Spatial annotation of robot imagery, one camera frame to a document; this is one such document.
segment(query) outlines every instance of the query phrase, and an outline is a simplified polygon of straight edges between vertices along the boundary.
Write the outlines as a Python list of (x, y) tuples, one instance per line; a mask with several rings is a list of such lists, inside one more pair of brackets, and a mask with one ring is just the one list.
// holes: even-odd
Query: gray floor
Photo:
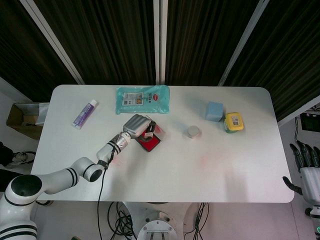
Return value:
[[(6, 127), (5, 118), (12, 101), (0, 94), (0, 133), (9, 136), (1, 139), (15, 151), (34, 150), (37, 142)], [(301, 185), (289, 143), (294, 142), (294, 120), (280, 128), (281, 138), (292, 181)], [(299, 131), (298, 139), (320, 146), (320, 133)], [(108, 202), (101, 203), (100, 219), (103, 239), (111, 237), (106, 222)], [(291, 203), (211, 203), (208, 222), (202, 231), (205, 240), (314, 240), (311, 220), (304, 215), (308, 205), (296, 195)], [(184, 219), (184, 231), (193, 228), (197, 205), (191, 205)], [(38, 226), (39, 240), (99, 239), (97, 203), (56, 201), (51, 206), (35, 207), (32, 219)]]

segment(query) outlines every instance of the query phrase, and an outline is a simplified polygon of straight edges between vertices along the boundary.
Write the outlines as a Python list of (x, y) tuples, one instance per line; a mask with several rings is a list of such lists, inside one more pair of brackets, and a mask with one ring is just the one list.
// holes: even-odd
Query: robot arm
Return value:
[(309, 215), (313, 222), (316, 239), (320, 239), (320, 150), (315, 146), (313, 149), (307, 144), (297, 141), (300, 150), (293, 144), (290, 147), (293, 151), (295, 163), (302, 180), (302, 188), (290, 182), (284, 176), (284, 183), (292, 191), (303, 196), (304, 200), (313, 205)]
[(44, 175), (21, 175), (7, 186), (0, 199), (0, 240), (35, 240), (37, 227), (30, 220), (30, 212), (36, 199), (45, 192), (56, 194), (74, 187), (80, 176), (89, 182), (96, 181), (110, 162), (130, 142), (142, 135), (152, 122), (135, 114), (117, 134), (96, 154), (95, 164), (87, 157), (76, 160), (71, 167)]

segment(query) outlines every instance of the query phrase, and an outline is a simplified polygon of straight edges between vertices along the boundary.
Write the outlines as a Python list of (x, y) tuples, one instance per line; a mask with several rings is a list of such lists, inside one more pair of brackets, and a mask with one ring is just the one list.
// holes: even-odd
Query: toothpaste tube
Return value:
[(95, 107), (97, 106), (98, 102), (94, 99), (92, 99), (80, 112), (79, 116), (76, 117), (72, 125), (76, 129), (81, 129), (81, 127), (84, 125), (87, 118), (90, 116), (90, 114), (94, 111)]

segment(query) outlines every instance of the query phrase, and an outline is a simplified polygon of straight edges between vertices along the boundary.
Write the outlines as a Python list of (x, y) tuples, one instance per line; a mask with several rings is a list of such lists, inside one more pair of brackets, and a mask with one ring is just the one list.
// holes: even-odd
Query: yellow box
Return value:
[(244, 127), (244, 121), (240, 113), (230, 112), (225, 115), (224, 128), (227, 133), (243, 130)]

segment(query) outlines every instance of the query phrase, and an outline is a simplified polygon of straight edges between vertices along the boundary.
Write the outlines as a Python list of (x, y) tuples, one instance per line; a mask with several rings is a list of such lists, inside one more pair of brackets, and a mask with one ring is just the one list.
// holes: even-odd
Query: dark curtain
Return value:
[(36, 0), (86, 84), (154, 85), (152, 0)]
[(218, 85), (257, 3), (168, 1), (165, 83)]
[(225, 86), (266, 88), (277, 120), (320, 95), (320, 2), (272, 0)]
[(0, 0), (0, 77), (35, 102), (76, 84), (18, 0)]

